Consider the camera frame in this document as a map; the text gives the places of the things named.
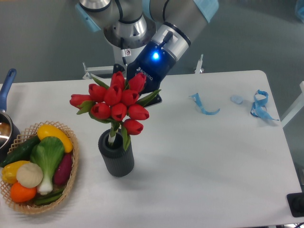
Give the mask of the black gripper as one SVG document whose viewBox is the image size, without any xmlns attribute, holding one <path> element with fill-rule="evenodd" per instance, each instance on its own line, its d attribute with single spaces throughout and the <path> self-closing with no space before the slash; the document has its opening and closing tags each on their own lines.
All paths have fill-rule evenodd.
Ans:
<svg viewBox="0 0 304 228">
<path fill-rule="evenodd" d="M 149 93 L 159 89 L 161 81 L 166 77 L 169 70 L 176 64 L 176 60 L 165 50 L 159 49 L 157 44 L 149 42 L 137 58 L 127 67 L 127 80 L 131 80 L 136 74 L 143 73 L 147 79 L 142 93 Z M 113 65 L 113 74 L 124 72 L 124 66 Z M 157 94 L 144 107 L 160 104 L 162 98 Z"/>
</svg>

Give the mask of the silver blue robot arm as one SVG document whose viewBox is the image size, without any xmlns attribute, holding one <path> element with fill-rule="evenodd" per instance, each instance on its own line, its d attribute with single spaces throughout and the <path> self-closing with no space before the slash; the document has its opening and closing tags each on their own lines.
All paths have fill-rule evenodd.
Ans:
<svg viewBox="0 0 304 228">
<path fill-rule="evenodd" d="M 143 73 L 143 93 L 162 80 L 219 9 L 216 0 L 79 0 L 75 8 L 113 47 L 114 70 L 127 79 Z"/>
</svg>

